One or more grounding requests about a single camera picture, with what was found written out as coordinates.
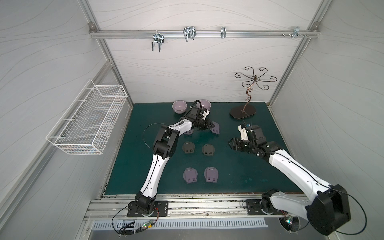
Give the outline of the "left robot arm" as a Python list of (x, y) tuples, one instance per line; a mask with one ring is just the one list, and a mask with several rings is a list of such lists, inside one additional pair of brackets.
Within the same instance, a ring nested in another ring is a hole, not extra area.
[(174, 155), (179, 136), (193, 130), (211, 129), (214, 124), (208, 117), (210, 111), (204, 107), (191, 107), (180, 120), (173, 125), (162, 125), (152, 147), (152, 164), (146, 180), (135, 199), (129, 203), (129, 209), (150, 216), (155, 209), (158, 186), (167, 162)]

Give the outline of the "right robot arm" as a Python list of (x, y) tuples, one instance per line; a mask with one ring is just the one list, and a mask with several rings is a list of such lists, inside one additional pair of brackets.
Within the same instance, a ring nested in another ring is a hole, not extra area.
[(288, 177), (304, 193), (305, 198), (294, 197), (278, 190), (262, 195), (259, 203), (266, 215), (274, 211), (307, 220), (324, 236), (330, 235), (352, 218), (348, 193), (340, 185), (331, 185), (320, 179), (276, 142), (268, 142), (260, 126), (239, 125), (240, 138), (232, 138), (228, 145), (232, 150), (254, 154), (265, 160)]

